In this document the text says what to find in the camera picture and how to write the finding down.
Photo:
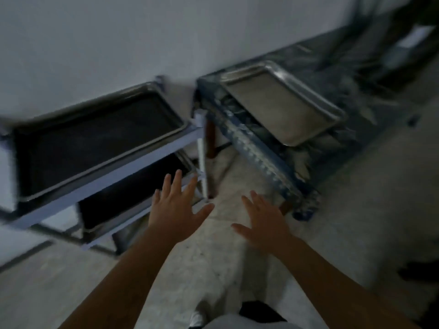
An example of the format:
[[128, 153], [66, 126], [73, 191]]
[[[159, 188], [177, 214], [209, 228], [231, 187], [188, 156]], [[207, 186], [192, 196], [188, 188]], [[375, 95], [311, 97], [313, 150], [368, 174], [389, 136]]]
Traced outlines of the table with blue patterned cloth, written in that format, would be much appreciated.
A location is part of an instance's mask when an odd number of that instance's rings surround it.
[[[339, 61], [316, 71], [324, 43], [340, 29], [221, 68], [196, 80], [194, 107], [207, 112], [206, 156], [219, 152], [216, 132], [255, 165], [283, 197], [281, 211], [298, 221], [309, 221], [321, 206], [321, 186], [367, 149], [384, 139], [395, 127], [414, 128], [420, 120], [417, 106], [397, 98], [365, 91], [366, 80]], [[280, 143], [222, 87], [225, 72], [271, 60], [318, 94], [342, 108], [347, 119], [297, 147]]]

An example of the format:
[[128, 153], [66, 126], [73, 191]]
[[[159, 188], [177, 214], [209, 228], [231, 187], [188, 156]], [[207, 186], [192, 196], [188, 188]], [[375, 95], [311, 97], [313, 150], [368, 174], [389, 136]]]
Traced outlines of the person's grey shirt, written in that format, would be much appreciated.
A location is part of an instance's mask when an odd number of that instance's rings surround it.
[[222, 315], [209, 322], [202, 329], [302, 329], [286, 321], [259, 323], [249, 318], [236, 315]]

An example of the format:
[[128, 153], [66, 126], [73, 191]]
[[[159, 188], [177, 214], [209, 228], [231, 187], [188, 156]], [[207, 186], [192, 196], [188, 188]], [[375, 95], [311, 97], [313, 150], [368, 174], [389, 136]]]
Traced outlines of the dark furniture frame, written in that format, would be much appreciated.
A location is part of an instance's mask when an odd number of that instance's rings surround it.
[[[367, 15], [361, 14], [361, 1], [356, 0], [349, 25], [321, 57], [316, 71], [338, 63], [373, 25], [379, 0]], [[383, 94], [381, 88], [399, 93], [439, 54], [439, 0], [409, 0], [393, 12], [388, 27], [378, 36], [356, 72], [366, 80], [369, 94]]]

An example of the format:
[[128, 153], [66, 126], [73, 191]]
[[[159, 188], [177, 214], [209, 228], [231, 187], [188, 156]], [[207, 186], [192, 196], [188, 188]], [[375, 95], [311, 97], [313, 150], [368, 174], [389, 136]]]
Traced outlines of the person's right forearm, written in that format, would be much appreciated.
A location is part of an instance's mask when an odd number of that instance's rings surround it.
[[292, 274], [329, 329], [420, 329], [301, 239], [278, 236], [271, 252]]

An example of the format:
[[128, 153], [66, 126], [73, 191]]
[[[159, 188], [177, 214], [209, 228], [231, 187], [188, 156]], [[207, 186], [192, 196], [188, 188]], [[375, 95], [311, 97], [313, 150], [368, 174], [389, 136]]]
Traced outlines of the person's dark trouser leg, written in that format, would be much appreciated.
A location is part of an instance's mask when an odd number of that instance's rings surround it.
[[238, 314], [262, 324], [287, 322], [277, 311], [259, 300], [242, 302]]

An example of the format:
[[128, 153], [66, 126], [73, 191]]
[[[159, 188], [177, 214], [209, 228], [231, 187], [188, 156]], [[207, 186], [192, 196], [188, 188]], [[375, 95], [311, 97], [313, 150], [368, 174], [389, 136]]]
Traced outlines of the silver metal baking tray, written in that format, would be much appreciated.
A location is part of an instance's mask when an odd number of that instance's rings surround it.
[[288, 147], [297, 147], [347, 119], [342, 108], [271, 60], [225, 72], [219, 82]]

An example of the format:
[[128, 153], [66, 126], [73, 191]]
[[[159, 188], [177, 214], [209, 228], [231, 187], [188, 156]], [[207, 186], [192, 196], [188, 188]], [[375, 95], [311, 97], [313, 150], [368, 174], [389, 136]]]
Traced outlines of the person's right hand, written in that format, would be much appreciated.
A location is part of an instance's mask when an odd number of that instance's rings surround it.
[[249, 227], [253, 230], [253, 241], [248, 242], [280, 260], [293, 239], [281, 211], [267, 201], [263, 210], [257, 210], [251, 196], [248, 198], [243, 195], [241, 200], [249, 216]]

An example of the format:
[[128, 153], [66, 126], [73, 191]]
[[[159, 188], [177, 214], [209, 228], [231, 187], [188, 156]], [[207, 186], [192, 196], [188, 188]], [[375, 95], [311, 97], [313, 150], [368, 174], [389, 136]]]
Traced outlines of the white metal shelf rack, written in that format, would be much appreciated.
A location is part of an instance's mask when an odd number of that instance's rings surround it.
[[[165, 95], [163, 80], [158, 78], [155, 83]], [[193, 176], [198, 176], [199, 184], [195, 189], [195, 195], [192, 200], [194, 212], [197, 212], [208, 201], [203, 148], [206, 112], [203, 110], [195, 111], [192, 119], [184, 120], [188, 121], [188, 125], [182, 131], [118, 159], [29, 202], [18, 201], [17, 176], [15, 173], [16, 162], [11, 139], [13, 127], [29, 121], [16, 123], [10, 129], [5, 128], [4, 122], [1, 121], [0, 145], [5, 145], [7, 153], [12, 157], [13, 181], [15, 182], [15, 209], [9, 210], [0, 206], [0, 225], [6, 225], [17, 230], [29, 230], [44, 237], [78, 245], [84, 249], [117, 256], [123, 253], [134, 242], [134, 238], [137, 237], [138, 233], [146, 227], [144, 218], [150, 212], [151, 206], [134, 218], [126, 221], [125, 224], [120, 225], [120, 230], [109, 232], [107, 235], [97, 239], [95, 243], [85, 244], [82, 238], [83, 229], [79, 219], [78, 203], [144, 167], [161, 160], [165, 156], [180, 150], [188, 156], [196, 167], [196, 173], [191, 177], [187, 175], [182, 178], [182, 185], [184, 188]]]

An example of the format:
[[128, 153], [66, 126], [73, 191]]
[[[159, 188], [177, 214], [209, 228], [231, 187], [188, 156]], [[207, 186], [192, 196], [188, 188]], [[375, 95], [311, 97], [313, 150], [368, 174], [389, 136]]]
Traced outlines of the person's left forearm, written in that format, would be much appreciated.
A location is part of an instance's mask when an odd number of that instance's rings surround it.
[[149, 229], [58, 329], [134, 329], [162, 265], [178, 241]]

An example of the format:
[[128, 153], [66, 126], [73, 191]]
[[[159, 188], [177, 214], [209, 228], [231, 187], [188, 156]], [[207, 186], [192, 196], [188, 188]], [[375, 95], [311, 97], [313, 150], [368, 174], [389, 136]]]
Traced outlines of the small dark baking tray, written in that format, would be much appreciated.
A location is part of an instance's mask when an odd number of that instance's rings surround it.
[[78, 211], [84, 243], [95, 243], [109, 232], [120, 230], [120, 225], [149, 208], [155, 191], [162, 189], [164, 177], [174, 177], [177, 170], [182, 171], [183, 177], [196, 173], [196, 167], [182, 150], [81, 200]]

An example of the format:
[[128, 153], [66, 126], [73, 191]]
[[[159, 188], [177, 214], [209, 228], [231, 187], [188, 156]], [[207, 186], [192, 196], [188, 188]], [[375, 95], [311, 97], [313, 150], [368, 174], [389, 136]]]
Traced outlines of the person's left hand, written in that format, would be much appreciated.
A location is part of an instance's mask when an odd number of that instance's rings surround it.
[[185, 188], [182, 185], [180, 196], [172, 197], [171, 174], [164, 177], [161, 199], [157, 206], [152, 206], [145, 240], [151, 244], [165, 244], [170, 247], [182, 242], [194, 234], [202, 225], [193, 222], [192, 200], [198, 182], [195, 175]]

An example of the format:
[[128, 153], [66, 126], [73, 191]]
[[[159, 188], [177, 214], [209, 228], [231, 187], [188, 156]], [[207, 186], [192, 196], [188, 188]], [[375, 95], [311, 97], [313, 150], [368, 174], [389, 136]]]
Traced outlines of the person's white shoe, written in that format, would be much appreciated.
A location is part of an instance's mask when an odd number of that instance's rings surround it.
[[188, 329], [203, 329], [210, 322], [211, 307], [206, 300], [201, 300], [193, 311]]

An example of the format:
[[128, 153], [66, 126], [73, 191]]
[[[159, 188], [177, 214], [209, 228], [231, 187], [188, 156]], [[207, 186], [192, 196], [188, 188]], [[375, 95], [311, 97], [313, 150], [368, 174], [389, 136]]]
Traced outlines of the large dark baking tray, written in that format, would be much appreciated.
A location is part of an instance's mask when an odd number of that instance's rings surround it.
[[29, 202], [188, 125], [155, 82], [14, 126], [19, 202]]

